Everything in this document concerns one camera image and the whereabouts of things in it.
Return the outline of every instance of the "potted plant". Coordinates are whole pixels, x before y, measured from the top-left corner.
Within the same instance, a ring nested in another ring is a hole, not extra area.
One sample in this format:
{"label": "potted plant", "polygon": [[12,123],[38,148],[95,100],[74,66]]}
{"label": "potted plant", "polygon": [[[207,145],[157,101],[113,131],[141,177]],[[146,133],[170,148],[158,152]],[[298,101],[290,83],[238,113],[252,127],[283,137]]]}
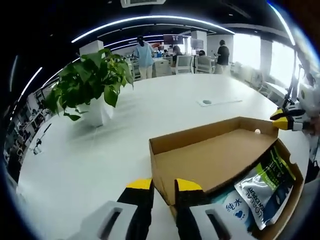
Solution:
{"label": "potted plant", "polygon": [[90,125],[98,127],[112,117],[121,86],[129,83],[133,87],[133,78],[128,64],[109,49],[80,58],[58,74],[58,83],[46,98],[46,107],[59,114],[59,104],[64,116],[73,121],[83,116]]}

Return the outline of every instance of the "air vent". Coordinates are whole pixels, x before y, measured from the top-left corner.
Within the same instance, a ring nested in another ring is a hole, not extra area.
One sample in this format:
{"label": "air vent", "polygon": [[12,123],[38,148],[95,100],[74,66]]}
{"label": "air vent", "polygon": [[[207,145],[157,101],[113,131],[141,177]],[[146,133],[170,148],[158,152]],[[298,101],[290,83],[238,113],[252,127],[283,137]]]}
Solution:
{"label": "air vent", "polygon": [[155,5],[164,4],[166,0],[121,0],[123,8],[142,6],[142,5]]}
{"label": "air vent", "polygon": [[144,4],[144,3],[154,3],[158,0],[130,0],[131,4]]}

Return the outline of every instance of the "woman in blue shirt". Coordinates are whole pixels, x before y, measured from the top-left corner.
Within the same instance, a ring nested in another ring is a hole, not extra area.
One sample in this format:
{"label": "woman in blue shirt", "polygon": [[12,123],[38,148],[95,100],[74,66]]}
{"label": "woman in blue shirt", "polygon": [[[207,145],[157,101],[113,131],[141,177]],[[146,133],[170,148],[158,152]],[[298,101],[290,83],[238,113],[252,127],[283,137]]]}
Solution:
{"label": "woman in blue shirt", "polygon": [[135,49],[135,55],[138,57],[141,79],[150,79],[152,78],[152,67],[154,64],[152,59],[154,50],[149,43],[144,41],[143,36],[138,36],[137,41],[138,45]]}

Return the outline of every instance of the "ceiling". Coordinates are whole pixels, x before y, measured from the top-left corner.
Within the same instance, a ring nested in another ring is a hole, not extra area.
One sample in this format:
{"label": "ceiling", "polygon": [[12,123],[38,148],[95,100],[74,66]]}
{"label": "ceiling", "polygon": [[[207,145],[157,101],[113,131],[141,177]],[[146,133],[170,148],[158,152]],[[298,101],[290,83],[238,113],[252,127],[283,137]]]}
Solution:
{"label": "ceiling", "polygon": [[80,47],[96,39],[106,45],[138,35],[180,34],[195,29],[190,26],[206,29],[208,33],[229,34],[199,22],[172,18],[140,19],[102,28],[71,43],[87,31],[114,21],[137,16],[170,15],[213,24],[244,23],[283,31],[264,0],[166,0],[162,5],[128,8],[122,8],[120,0],[47,0],[22,1],[19,5],[10,1],[8,6],[6,16],[12,17],[3,20],[4,46],[7,50],[4,68],[6,88],[9,87],[13,62],[18,55],[9,96],[12,101],[19,98],[40,67],[43,69],[32,81],[25,96],[76,59]]}

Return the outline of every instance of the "white flower pot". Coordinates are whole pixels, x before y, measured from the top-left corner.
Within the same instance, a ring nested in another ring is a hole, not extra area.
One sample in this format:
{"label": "white flower pot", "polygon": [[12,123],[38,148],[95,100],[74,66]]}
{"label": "white flower pot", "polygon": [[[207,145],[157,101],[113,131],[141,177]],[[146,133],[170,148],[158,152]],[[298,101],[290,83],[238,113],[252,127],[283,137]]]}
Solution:
{"label": "white flower pot", "polygon": [[107,124],[114,114],[114,107],[107,104],[102,95],[98,99],[91,99],[90,105],[81,104],[77,108],[80,112],[86,112],[81,118],[90,126],[99,127]]}

